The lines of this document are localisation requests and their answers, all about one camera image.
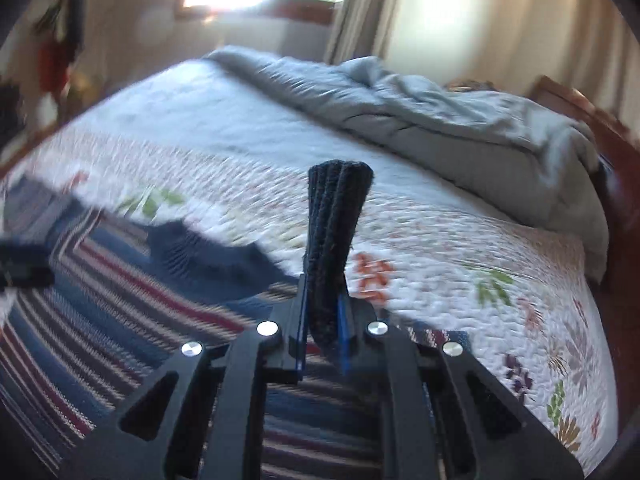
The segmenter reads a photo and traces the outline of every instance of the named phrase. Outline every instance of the black fabric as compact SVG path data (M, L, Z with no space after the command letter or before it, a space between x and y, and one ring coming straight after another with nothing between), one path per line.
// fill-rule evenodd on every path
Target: black fabric
M11 480L55 480L31 450L20 425L0 402L0 476Z
M73 62L78 57L84 43L84 16L86 0L67 0L66 38L68 58Z
M330 160L309 170L307 315L311 335L325 350L337 339L337 293L372 181L373 170L363 162Z
M199 303L248 298L273 283L292 282L256 244L226 247L189 231L180 221L148 228L152 268Z
M24 129L21 108L20 87L11 82L0 82L0 149Z

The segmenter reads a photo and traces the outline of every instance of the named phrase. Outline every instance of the blue striped blanket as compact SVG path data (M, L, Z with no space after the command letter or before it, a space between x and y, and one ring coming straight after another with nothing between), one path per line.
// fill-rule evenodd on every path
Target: blue striped blanket
M296 292L296 280L273 268L266 274L243 270L255 279L244 280L240 291L207 289L201 276L194 282L188 273L159 265L159 254L188 246L207 261L216 259L216 251L228 251L225 260L243 261L237 251L246 248L217 246L181 224L135 224L27 178L10 190L4 212L6 231L51 250L56 275L47 290L18 293L0 338L0 399L53 474L182 343L228 342ZM264 270L263 255L255 251L247 258ZM237 268L219 271L225 277ZM394 322L423 343L456 340L468 348L466 333ZM313 342L306 366L298 386L268 389L262 477L378 476L376 407L347 386Z

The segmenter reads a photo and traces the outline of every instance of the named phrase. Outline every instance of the wooden bed frame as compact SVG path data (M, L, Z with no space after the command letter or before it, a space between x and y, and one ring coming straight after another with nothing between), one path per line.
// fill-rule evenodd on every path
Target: wooden bed frame
M18 162L23 160L45 140L49 139L60 127L60 124L53 123L32 134L28 134L25 143L4 164L0 165L0 178L4 178Z
M600 152L593 181L609 225L609 253L604 280L591 291L613 359L622 432L640 406L640 152L628 128L575 89L542 76L528 97L587 123Z

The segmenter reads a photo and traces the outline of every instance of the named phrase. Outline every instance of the curtain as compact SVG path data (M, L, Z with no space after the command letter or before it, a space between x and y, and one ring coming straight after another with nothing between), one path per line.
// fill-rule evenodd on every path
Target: curtain
M640 131L640 44L611 0L398 0L388 36L396 72L519 95L547 75Z
M397 0L344 0L336 15L324 62L339 64L348 59L381 52L392 23Z

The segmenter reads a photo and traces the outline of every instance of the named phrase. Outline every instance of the silver screw head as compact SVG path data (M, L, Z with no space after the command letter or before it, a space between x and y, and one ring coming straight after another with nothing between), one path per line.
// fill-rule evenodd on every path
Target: silver screw head
M280 327L274 321L263 321L256 327L256 330L261 336L270 337L277 334Z
M197 341L189 341L182 345L182 353L187 357L194 357L202 352L202 345Z
M373 336L385 335L389 332L389 325L383 321L372 321L367 325L367 332Z
M442 351L451 357L458 357L460 354L462 354L463 348L460 343L456 343L455 341L447 341L446 343L444 343L444 345L442 345Z

